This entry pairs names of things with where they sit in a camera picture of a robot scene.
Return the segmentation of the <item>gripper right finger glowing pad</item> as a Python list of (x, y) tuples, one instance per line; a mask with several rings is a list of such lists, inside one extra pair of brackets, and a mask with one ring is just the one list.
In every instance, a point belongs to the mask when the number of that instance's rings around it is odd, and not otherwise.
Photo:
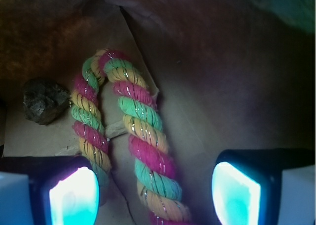
[(316, 155), (310, 149), (227, 149), (212, 174), (223, 225), (313, 225)]

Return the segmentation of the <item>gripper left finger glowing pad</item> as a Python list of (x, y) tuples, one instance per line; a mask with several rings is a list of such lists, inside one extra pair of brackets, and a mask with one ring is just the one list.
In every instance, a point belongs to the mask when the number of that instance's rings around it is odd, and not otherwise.
[(98, 179), (83, 156), (0, 160), (2, 225), (92, 225), (98, 207)]

